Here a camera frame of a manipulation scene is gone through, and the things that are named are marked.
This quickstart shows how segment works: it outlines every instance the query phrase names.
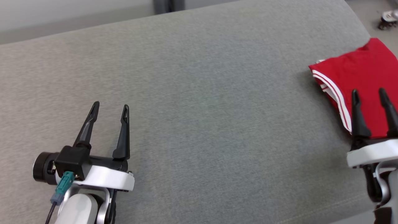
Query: floor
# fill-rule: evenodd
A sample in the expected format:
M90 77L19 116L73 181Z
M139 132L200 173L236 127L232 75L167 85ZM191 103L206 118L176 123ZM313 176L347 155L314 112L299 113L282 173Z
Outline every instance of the floor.
M398 9L398 4L395 1L346 0L370 35L379 38L398 57L398 28L383 31L377 28L382 12Z

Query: teal connector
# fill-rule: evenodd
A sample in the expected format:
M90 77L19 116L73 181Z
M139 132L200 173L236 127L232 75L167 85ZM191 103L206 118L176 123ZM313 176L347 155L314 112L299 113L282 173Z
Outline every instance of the teal connector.
M66 191L70 188L74 181L74 174L73 172L66 171L61 178L61 181L58 183L57 188L55 189L55 193L51 197L51 203L56 203L60 205L64 200L64 196Z

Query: folded red shirt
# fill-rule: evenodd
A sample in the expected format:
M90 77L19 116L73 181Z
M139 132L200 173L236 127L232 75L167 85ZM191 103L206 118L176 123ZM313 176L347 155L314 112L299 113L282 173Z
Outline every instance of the folded red shirt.
M371 138L387 135L387 120L378 94L384 88L398 110L398 60L377 38L356 51L309 66L312 76L340 113L351 133L351 93L357 89Z

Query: gray couch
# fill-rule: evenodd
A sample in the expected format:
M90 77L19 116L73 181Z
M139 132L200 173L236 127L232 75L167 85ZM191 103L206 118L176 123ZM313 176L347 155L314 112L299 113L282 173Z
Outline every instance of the gray couch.
M92 155L111 156L130 106L136 185L118 194L118 224L328 223L371 209L307 67L368 39L343 0L243 0L1 45L2 223L45 221L55 187L32 164L73 144L96 100Z

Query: white stripe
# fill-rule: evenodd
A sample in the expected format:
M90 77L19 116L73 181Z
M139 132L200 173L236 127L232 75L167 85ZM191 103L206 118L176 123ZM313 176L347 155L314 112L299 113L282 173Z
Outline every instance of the white stripe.
M329 94L329 96L330 96L332 99L334 99L334 101L336 101L336 102L337 102L336 96L333 94L333 92L330 90L330 88L329 88L329 87L328 87L328 88L325 88L325 89L323 89L323 91L324 91L324 92L326 92L327 94Z
M344 127L349 132L351 132L351 117L350 117L348 109L345 105L344 96L341 93L340 89L337 87L337 85L332 80L330 80L330 78L328 78L324 74L318 72L317 70L312 70L312 76L314 78L321 80L332 91L332 94L334 94L334 96L335 96L334 99L337 99L336 102L337 102L337 106L338 106L339 113L341 116L341 121L343 122Z

